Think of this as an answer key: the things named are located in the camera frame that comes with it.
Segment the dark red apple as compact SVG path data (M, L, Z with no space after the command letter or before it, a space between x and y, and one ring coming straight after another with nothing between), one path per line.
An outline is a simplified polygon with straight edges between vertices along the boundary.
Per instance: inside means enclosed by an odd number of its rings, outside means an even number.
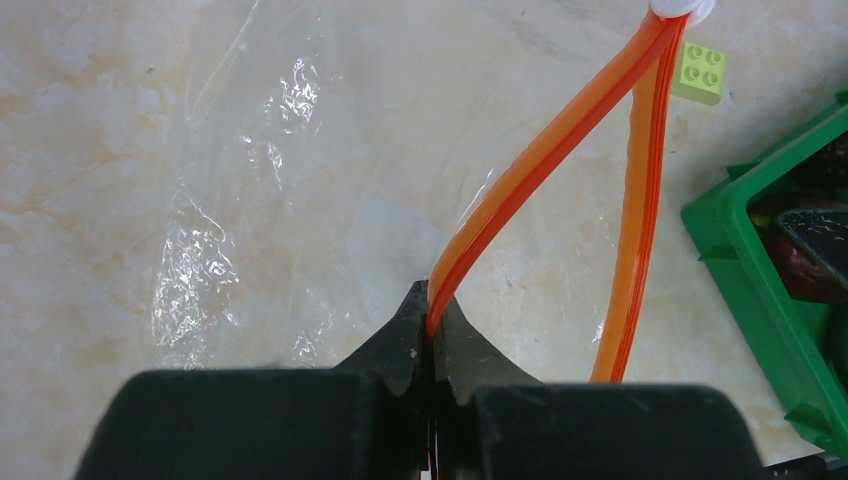
M845 208L836 192L847 187L847 134L842 133L788 173L797 190L778 191L747 207L766 252L790 297L795 300L841 304L847 289L803 251L776 224L777 216L793 209Z

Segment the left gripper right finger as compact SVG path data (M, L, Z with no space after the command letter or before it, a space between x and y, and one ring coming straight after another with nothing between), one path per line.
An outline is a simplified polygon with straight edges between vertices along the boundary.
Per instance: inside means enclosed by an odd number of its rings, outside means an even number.
M692 384L543 383L457 302L433 344L438 479L762 479L748 428Z

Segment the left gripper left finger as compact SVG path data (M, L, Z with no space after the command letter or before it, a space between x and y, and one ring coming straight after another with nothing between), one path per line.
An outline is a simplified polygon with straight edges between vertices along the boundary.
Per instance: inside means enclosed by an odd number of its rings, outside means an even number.
M423 281L331 368L149 370L96 426L79 479L416 479Z

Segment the clear zip bag orange zipper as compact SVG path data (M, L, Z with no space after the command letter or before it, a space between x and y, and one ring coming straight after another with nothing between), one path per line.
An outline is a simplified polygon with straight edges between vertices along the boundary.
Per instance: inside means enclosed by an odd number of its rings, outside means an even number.
M330 12L315 19L277 87L250 89L269 41L239 36L186 120L175 214L163 247L151 335L166 365L200 368L215 339L251 317L262 284L252 257L281 283L275 326L378 324L402 286L424 284L424 340L447 326L468 272L527 200L624 98L632 100L622 223L591 380L624 377L658 217L665 129L685 31L710 1L653 1L609 63L513 160L520 89L466 72L487 47L435 33L424 43Z

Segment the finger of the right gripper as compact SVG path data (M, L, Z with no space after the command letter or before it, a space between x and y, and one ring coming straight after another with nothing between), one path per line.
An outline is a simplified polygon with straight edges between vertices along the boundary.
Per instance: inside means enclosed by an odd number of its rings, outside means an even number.
M779 229L847 289L847 208L791 209L777 216Z

